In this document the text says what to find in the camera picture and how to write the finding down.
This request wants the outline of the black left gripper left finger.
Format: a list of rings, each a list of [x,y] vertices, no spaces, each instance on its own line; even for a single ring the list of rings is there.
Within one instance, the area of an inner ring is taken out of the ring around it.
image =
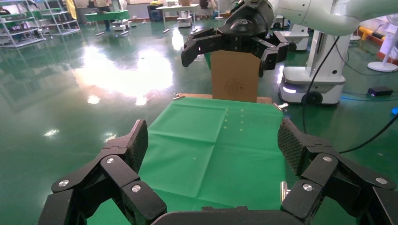
[[[222,35],[214,28],[207,28],[188,36],[181,53],[183,67],[188,67],[198,55],[215,52],[222,49]]]

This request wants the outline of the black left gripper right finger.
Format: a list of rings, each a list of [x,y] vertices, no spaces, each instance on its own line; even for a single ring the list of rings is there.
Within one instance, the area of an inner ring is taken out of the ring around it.
[[[274,70],[277,63],[286,60],[289,45],[279,31],[274,31],[265,39],[253,37],[253,55],[260,59],[258,72],[260,78],[265,71]]]

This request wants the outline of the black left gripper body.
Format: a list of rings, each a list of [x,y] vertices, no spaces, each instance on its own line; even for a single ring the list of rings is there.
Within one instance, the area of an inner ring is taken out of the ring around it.
[[[221,27],[222,49],[251,53],[260,58],[266,47],[266,39],[274,11],[267,0],[241,0]]]

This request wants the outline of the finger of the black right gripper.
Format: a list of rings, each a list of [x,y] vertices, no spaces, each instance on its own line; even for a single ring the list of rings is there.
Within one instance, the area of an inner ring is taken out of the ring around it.
[[[307,225],[328,197],[359,225],[397,224],[395,182],[345,158],[325,139],[301,132],[288,118],[280,124],[277,144],[298,177],[282,200],[283,211]]]
[[[53,183],[38,223],[85,225],[113,200],[130,224],[152,224],[167,206],[138,174],[147,148],[147,123],[137,120],[127,135],[107,141],[93,160]]]

